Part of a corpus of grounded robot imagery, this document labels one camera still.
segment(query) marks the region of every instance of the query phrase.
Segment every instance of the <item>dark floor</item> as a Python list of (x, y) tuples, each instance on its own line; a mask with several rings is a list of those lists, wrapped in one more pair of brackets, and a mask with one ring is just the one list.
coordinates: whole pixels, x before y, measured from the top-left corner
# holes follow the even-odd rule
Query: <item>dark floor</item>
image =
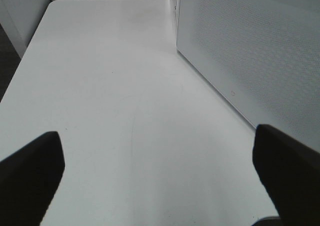
[(0, 25), (0, 101), (20, 62), (20, 57)]

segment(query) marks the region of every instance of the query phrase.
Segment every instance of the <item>gray carpet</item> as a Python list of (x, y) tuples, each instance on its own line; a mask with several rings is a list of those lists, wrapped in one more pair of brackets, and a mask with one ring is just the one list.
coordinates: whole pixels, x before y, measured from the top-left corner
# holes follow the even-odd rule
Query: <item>gray carpet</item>
[(20, 57), (0, 25), (0, 101), (20, 62)]

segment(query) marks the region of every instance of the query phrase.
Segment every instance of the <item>perforated metal panel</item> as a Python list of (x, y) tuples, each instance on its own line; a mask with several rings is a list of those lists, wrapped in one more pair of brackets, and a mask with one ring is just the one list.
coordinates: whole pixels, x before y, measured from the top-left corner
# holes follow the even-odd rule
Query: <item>perforated metal panel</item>
[(320, 0), (181, 0), (177, 47), (253, 126), (320, 151)]

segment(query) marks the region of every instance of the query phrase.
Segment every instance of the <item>white partition wall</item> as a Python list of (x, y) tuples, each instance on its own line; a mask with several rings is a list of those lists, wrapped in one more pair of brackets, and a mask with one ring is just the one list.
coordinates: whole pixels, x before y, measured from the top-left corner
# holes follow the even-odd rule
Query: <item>white partition wall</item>
[(51, 0), (0, 0), (0, 23), (23, 56)]
[(177, 47), (253, 126), (320, 151), (320, 0), (180, 0)]

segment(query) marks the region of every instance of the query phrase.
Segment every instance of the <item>black object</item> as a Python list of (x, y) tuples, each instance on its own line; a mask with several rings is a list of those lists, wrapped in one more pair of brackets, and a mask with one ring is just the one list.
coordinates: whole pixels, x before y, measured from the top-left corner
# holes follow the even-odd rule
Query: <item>black object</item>
[(259, 125), (253, 164), (284, 226), (320, 225), (319, 153), (269, 125)]
[(0, 162), (0, 225), (39, 225), (65, 169), (57, 132), (47, 132)]

